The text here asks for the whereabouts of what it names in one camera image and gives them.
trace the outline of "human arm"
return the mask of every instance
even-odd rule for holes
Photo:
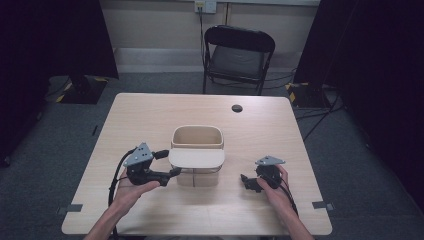
[[[153,181],[135,186],[126,178],[126,169],[121,175],[118,190],[112,204],[94,224],[85,240],[108,239],[118,221],[134,206],[142,194],[159,187],[159,182]]]
[[[280,165],[276,165],[281,173],[282,179],[288,184],[288,173]],[[268,183],[262,179],[257,178],[258,184],[264,189],[268,201],[277,212],[277,216],[280,219],[282,225],[287,227],[290,237],[293,240],[313,240],[314,238],[300,221],[299,216],[293,210],[290,200],[282,189],[272,189]]]

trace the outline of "forearm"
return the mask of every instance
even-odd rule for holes
[[[113,204],[102,214],[94,224],[90,232],[85,236],[85,240],[108,239],[113,228],[125,214]]]
[[[278,211],[278,217],[282,224],[287,227],[292,240],[313,240],[314,238],[300,221],[297,214],[292,209]]]

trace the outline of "white wall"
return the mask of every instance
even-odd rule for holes
[[[114,48],[200,51],[200,20],[192,1],[108,0],[101,4]],[[267,32],[277,45],[271,67],[292,69],[298,64],[316,9],[218,2],[216,14],[203,15],[203,29],[227,21]]]

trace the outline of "plastic container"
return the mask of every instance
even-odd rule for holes
[[[221,130],[203,125],[178,127],[168,158],[174,167],[219,170],[225,160]]]

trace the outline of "chair seat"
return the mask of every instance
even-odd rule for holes
[[[212,55],[209,71],[259,80],[263,63],[264,53],[217,46]]]

